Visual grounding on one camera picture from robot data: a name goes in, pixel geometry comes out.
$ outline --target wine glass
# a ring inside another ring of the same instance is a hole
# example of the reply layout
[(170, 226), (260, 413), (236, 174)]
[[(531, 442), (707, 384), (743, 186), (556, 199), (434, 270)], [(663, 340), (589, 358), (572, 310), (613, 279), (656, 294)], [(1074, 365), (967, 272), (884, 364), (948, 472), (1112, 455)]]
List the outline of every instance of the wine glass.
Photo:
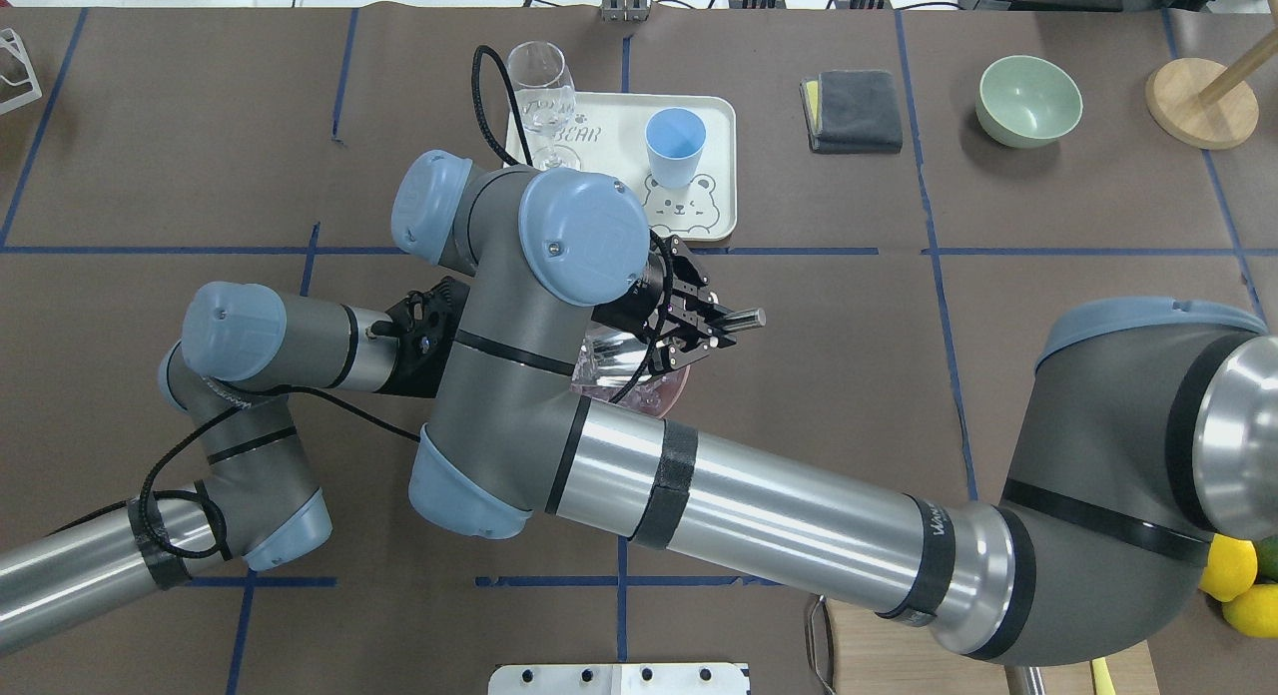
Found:
[(515, 46), (506, 57), (506, 72), (515, 87), (515, 102), (524, 130), (542, 139), (533, 152), (532, 166), (580, 167), (581, 160), (567, 146), (555, 141), (576, 112), (576, 89), (564, 61), (564, 52), (550, 41), (528, 41)]

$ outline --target wooden paper towel holder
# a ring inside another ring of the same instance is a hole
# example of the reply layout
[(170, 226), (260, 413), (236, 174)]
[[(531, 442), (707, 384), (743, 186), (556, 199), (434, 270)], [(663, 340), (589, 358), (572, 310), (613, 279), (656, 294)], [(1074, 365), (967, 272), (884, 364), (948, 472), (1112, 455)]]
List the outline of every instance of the wooden paper towel holder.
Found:
[[(1278, 0), (1269, 0), (1278, 23)], [(1145, 102), (1168, 134), (1197, 148), (1233, 148), (1256, 130), (1260, 107), (1246, 84), (1264, 61), (1278, 52), (1278, 27), (1242, 54), (1232, 66), (1205, 57), (1178, 57), (1145, 84)]]

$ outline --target light blue plastic cup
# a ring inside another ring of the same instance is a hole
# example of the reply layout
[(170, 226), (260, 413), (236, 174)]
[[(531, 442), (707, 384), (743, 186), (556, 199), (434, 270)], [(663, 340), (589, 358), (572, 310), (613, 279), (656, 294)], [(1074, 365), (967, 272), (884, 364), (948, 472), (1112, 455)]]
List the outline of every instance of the light blue plastic cup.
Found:
[(657, 184), (666, 189), (691, 184), (705, 148), (705, 123), (685, 107), (667, 107), (652, 114), (644, 137), (648, 166)]
[(999, 144), (1039, 148), (1079, 125), (1082, 95), (1054, 63), (1010, 55), (989, 64), (980, 77), (976, 118)]

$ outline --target blue cup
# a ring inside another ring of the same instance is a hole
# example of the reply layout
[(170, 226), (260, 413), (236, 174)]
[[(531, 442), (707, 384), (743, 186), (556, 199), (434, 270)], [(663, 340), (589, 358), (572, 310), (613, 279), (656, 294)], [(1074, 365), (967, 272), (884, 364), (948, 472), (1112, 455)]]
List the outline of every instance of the blue cup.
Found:
[(652, 114), (644, 137), (654, 180), (666, 189), (691, 184), (705, 148), (705, 123), (685, 107), (667, 107)]

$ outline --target green bowl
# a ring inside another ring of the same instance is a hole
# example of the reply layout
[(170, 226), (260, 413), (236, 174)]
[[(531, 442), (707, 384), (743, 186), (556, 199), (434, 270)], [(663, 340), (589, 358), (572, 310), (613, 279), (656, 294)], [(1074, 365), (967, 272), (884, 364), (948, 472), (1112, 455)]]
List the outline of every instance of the green bowl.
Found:
[(1054, 63), (1010, 55), (989, 64), (980, 77), (976, 118), (999, 144), (1039, 148), (1079, 125), (1082, 95)]

